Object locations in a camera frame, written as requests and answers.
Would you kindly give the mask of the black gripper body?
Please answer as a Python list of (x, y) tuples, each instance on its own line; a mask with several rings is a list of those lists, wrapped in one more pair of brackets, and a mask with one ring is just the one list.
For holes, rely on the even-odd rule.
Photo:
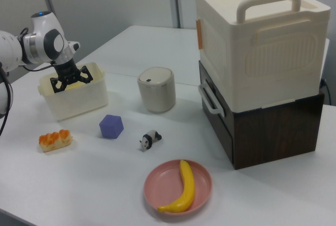
[(54, 69), (58, 75), (57, 78), (53, 79), (53, 84), (56, 85), (59, 81), (65, 83), (66, 85), (73, 84), (80, 81), (80, 70), (77, 68), (73, 59), (60, 64), (55, 65)]

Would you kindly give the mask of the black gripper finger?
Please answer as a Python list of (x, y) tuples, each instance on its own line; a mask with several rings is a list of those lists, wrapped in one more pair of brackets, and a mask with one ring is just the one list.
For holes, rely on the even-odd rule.
[(78, 81), (88, 84), (93, 80), (93, 77), (88, 70), (87, 66), (82, 66), (81, 68), (78, 69)]
[(64, 84), (58, 78), (54, 78), (54, 77), (50, 78), (50, 83), (51, 83), (54, 93), (59, 93), (66, 89), (66, 84)]

